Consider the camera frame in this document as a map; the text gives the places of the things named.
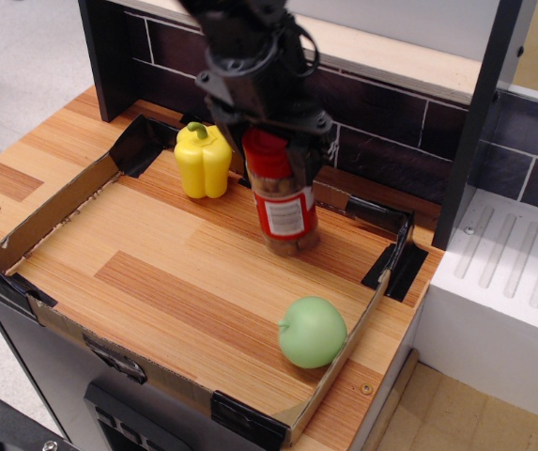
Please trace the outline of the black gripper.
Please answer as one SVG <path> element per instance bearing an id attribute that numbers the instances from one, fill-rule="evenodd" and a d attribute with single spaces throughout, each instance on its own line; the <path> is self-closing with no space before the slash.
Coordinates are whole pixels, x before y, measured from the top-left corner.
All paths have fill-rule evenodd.
<path id="1" fill-rule="evenodd" d="M 330 161 L 332 119 L 305 88 L 318 69 L 320 53 L 309 62 L 299 45 L 265 44 L 254 55 L 229 55 L 208 47 L 207 68 L 196 84 L 206 91 L 208 110 L 231 148 L 245 157 L 242 138 L 256 126 L 293 138 L 286 155 L 300 186 L 312 186 Z"/>

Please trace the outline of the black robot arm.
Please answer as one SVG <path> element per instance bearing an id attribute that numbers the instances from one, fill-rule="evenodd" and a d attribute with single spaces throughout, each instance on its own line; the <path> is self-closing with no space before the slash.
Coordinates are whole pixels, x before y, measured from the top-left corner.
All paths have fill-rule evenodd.
<path id="1" fill-rule="evenodd" d="M 207 41 L 205 70 L 196 84 L 207 96 L 213 122 L 227 142 L 243 150 L 252 126 L 287 141 L 297 182 L 312 185 L 328 159 L 332 119 L 306 89 L 320 63 L 302 43 L 310 34 L 283 1 L 185 1 Z"/>

